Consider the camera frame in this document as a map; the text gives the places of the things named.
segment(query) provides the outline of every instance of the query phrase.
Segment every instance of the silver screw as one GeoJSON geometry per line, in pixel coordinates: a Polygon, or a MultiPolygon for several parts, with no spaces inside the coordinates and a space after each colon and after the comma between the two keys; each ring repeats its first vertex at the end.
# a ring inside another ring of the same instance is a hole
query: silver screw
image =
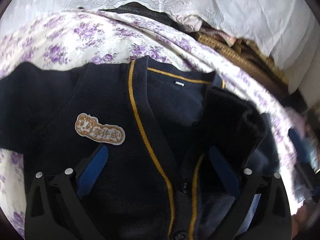
{"type": "Polygon", "coordinates": [[[70,175],[73,173],[73,169],[72,168],[67,168],[65,171],[64,171],[64,174],[66,175],[70,175]]]}
{"type": "Polygon", "coordinates": [[[37,179],[39,179],[39,178],[41,178],[41,177],[42,177],[42,175],[43,175],[43,174],[42,174],[42,172],[41,172],[41,171],[39,171],[39,172],[37,172],[37,174],[36,174],[36,178],[37,178],[37,179]]]}
{"type": "Polygon", "coordinates": [[[276,179],[281,178],[281,175],[280,175],[278,172],[276,172],[275,174],[273,174],[273,176],[275,176],[276,179]]]}
{"type": "Polygon", "coordinates": [[[245,168],[243,170],[243,173],[246,174],[246,175],[251,175],[252,174],[252,170],[250,170],[249,168],[245,168]]]}

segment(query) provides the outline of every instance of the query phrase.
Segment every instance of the yellow stripe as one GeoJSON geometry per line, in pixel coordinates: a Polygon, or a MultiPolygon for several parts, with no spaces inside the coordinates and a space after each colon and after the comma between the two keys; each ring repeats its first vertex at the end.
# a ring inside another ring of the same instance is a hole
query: yellow stripe
{"type": "Polygon", "coordinates": [[[185,77],[174,75],[174,74],[171,74],[169,72],[161,71],[161,70],[158,70],[158,69],[155,69],[155,68],[148,67],[148,70],[153,71],[153,72],[157,72],[157,73],[169,76],[169,77],[178,78],[178,79],[181,79],[183,81],[187,81],[187,82],[191,82],[191,83],[208,84],[208,85],[211,84],[211,82],[209,82],[209,81],[185,78],[185,77]]]}
{"type": "Polygon", "coordinates": [[[157,170],[159,171],[159,173],[161,174],[161,176],[164,178],[164,181],[167,185],[167,189],[168,189],[168,195],[169,195],[169,202],[170,202],[170,211],[171,211],[171,217],[170,217],[170,224],[169,224],[169,231],[168,231],[168,239],[169,239],[169,236],[170,236],[170,233],[171,233],[171,230],[172,230],[172,225],[173,225],[173,219],[174,219],[174,200],[173,200],[173,189],[172,189],[172,185],[171,185],[171,182],[169,181],[167,175],[164,173],[155,153],[153,152],[153,149],[148,141],[148,138],[147,138],[147,135],[146,135],[146,132],[143,128],[143,125],[142,125],[142,122],[141,122],[141,119],[139,117],[139,114],[138,114],[138,109],[137,109],[137,106],[136,106],[136,102],[134,100],[134,96],[133,96],[133,87],[132,87],[132,78],[133,78],[133,70],[134,70],[134,64],[135,64],[135,60],[133,60],[131,62],[131,65],[130,65],[130,70],[129,70],[129,97],[130,97],[130,102],[131,102],[131,106],[132,106],[132,109],[133,109],[133,114],[134,114],[134,117],[136,119],[136,122],[137,122],[137,125],[138,125],[138,128],[139,128],[139,131],[140,131],[140,134],[142,136],[142,140],[146,146],[146,148],[148,149],[148,152],[150,154],[150,157],[153,161],[153,163],[155,164],[157,170]]]}
{"type": "Polygon", "coordinates": [[[204,154],[202,154],[198,160],[198,163],[195,168],[195,173],[193,174],[193,179],[192,179],[192,189],[191,189],[191,195],[192,195],[192,217],[191,217],[191,222],[190,222],[190,228],[189,228],[189,240],[193,240],[193,233],[195,230],[195,224],[196,224],[196,219],[197,219],[197,212],[198,212],[198,193],[197,193],[197,188],[198,188],[198,174],[199,174],[199,169],[200,165],[202,163],[202,160],[204,158],[204,154]]]}

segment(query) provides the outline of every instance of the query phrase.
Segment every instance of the white fabric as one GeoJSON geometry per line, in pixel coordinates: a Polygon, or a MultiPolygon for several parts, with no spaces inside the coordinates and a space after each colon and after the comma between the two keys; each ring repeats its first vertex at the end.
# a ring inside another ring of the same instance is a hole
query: white fabric
{"type": "Polygon", "coordinates": [[[203,19],[231,36],[253,40],[280,69],[297,59],[295,52],[303,48],[308,24],[314,21],[304,0],[13,0],[0,20],[0,38],[44,13],[79,6],[110,9],[133,1],[167,13],[188,30],[199,29],[203,19]]]}
{"type": "MultiPolygon", "coordinates": [[[[292,124],[284,108],[247,73],[189,35],[133,14],[68,11],[38,19],[5,36],[0,51],[0,78],[22,61],[41,69],[69,70],[87,62],[128,63],[146,55],[182,71],[216,70],[226,89],[254,102],[260,113],[270,114],[291,213],[297,212],[300,205],[292,180],[296,153],[288,137],[292,124]]],[[[0,206],[22,236],[26,208],[23,179],[23,156],[0,150],[0,206]]]]}

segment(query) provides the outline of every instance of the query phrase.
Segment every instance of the embroidered patch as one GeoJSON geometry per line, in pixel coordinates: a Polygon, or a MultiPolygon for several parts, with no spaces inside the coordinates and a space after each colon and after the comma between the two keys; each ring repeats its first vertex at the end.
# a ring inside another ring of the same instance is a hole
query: embroidered patch
{"type": "Polygon", "coordinates": [[[76,132],[96,142],[120,145],[124,142],[124,130],[116,125],[100,124],[94,116],[82,113],[77,117],[76,132]]]}

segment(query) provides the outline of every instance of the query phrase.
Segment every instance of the floral bedsheet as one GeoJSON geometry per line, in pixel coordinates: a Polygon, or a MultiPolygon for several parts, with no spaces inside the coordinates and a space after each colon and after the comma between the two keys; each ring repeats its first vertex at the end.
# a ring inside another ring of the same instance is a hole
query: floral bedsheet
{"type": "MultiPolygon", "coordinates": [[[[271,115],[281,175],[291,213],[299,207],[292,190],[295,150],[287,136],[291,122],[279,102],[254,79],[208,46],[154,20],[103,11],[65,11],[22,26],[0,43],[0,78],[23,61],[41,69],[69,70],[87,62],[127,63],[149,55],[182,71],[216,70],[226,88],[253,101],[261,113],[271,115]]],[[[0,207],[24,236],[26,197],[23,156],[0,149],[0,207]]]]}

